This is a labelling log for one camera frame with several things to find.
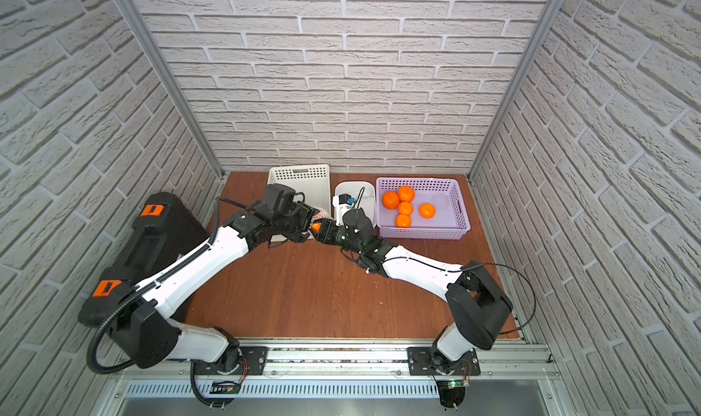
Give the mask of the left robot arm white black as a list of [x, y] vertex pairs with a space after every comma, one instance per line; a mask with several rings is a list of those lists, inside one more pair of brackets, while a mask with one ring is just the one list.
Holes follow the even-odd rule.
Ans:
[[303, 193], [269, 184], [262, 199], [215, 224], [206, 241], [161, 272], [135, 286], [101, 282], [94, 295], [106, 300], [108, 311], [89, 342], [88, 368], [112, 374], [133, 365], [147, 369], [167, 359], [187, 359], [209, 363], [220, 373], [236, 370], [243, 362], [237, 339], [217, 328], [186, 325], [173, 314], [204, 283], [274, 236], [305, 242], [320, 212], [306, 204]]

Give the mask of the bare orange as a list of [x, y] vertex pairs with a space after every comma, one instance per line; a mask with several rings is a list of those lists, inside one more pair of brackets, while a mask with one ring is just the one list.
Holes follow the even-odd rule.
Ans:
[[397, 206], [397, 211], [400, 215], [411, 216], [414, 213], [414, 206], [411, 202], [400, 202]]
[[398, 228], [410, 228], [412, 226], [412, 218], [410, 215], [400, 213], [395, 219], [395, 226]]
[[388, 191], [383, 194], [382, 204], [384, 208], [394, 211], [397, 209], [399, 204], [401, 204], [401, 199], [396, 192]]
[[410, 186], [402, 186], [397, 190], [397, 195], [401, 202], [411, 203], [415, 198], [415, 191]]
[[419, 215], [425, 219], [432, 219], [436, 216], [436, 208], [432, 204], [422, 204], [419, 207]]

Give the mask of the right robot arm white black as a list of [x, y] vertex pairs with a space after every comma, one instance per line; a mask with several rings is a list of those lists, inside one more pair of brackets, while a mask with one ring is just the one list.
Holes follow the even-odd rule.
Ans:
[[512, 313], [511, 300], [485, 266], [418, 255], [377, 235], [361, 209], [345, 213], [341, 223], [316, 215], [310, 233], [320, 243], [341, 248], [367, 273], [409, 283], [445, 301], [453, 323], [434, 341], [439, 361], [460, 361], [473, 348], [491, 350]]

